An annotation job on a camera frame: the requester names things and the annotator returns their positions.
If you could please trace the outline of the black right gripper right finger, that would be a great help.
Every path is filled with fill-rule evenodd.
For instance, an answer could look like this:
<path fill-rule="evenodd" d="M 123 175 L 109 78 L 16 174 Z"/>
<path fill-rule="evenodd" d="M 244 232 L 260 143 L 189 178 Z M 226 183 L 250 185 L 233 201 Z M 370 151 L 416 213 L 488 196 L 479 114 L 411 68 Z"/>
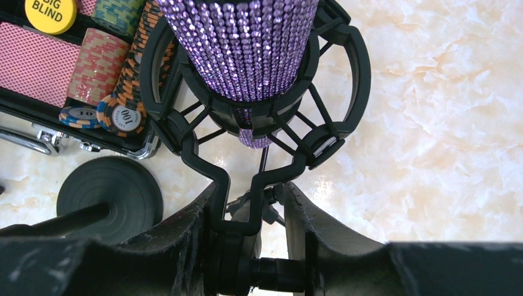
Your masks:
<path fill-rule="evenodd" d="M 284 187 L 289 258 L 305 271 L 305 295 L 521 295 L 517 242 L 380 243 Z"/>

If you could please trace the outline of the shock mount tripod stand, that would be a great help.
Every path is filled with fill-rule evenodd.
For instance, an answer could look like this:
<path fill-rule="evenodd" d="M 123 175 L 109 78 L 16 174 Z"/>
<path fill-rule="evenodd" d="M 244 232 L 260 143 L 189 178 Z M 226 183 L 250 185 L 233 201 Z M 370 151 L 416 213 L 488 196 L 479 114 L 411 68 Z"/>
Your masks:
<path fill-rule="evenodd" d="M 361 121 L 371 89 L 368 50 L 351 16 L 336 1 L 317 2 L 297 79 L 287 92 L 267 101 L 232 101 L 212 91 L 164 15 L 146 43 L 140 87 L 154 130 L 169 150 L 215 187 L 207 205 L 211 241 L 204 258 L 204 291 L 208 295 L 247 295 L 253 287 L 304 289 L 298 261 L 259 255 L 263 215 L 270 208 L 268 189 L 282 196 L 287 182 L 332 157 Z M 313 84 L 320 57 L 333 45 L 344 48 L 352 71 L 350 105 L 339 121 L 332 119 Z M 198 138 L 195 129 L 206 118 L 219 131 Z M 270 145 L 290 154 L 292 162 L 273 170 L 260 168 L 247 195 L 229 204 L 229 174 L 199 156 L 201 144 L 223 133 L 261 149 L 261 165 L 266 164 Z"/>

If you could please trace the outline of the purple glitter microphone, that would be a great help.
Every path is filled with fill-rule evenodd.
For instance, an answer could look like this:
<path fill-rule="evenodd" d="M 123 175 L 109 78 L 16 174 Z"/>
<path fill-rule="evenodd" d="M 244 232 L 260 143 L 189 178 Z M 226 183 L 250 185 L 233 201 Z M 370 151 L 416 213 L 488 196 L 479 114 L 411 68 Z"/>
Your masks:
<path fill-rule="evenodd" d="M 205 84 L 239 102 L 287 92 L 299 67 L 317 1 L 159 1 Z"/>

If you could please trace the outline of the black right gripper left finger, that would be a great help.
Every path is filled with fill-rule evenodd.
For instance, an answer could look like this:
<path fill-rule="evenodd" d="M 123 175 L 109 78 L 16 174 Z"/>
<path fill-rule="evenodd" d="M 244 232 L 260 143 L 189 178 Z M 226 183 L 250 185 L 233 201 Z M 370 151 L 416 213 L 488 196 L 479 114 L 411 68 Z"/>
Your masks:
<path fill-rule="evenodd" d="M 189 205 L 128 241 L 1 239 L 2 295 L 203 295 L 206 204 Z"/>

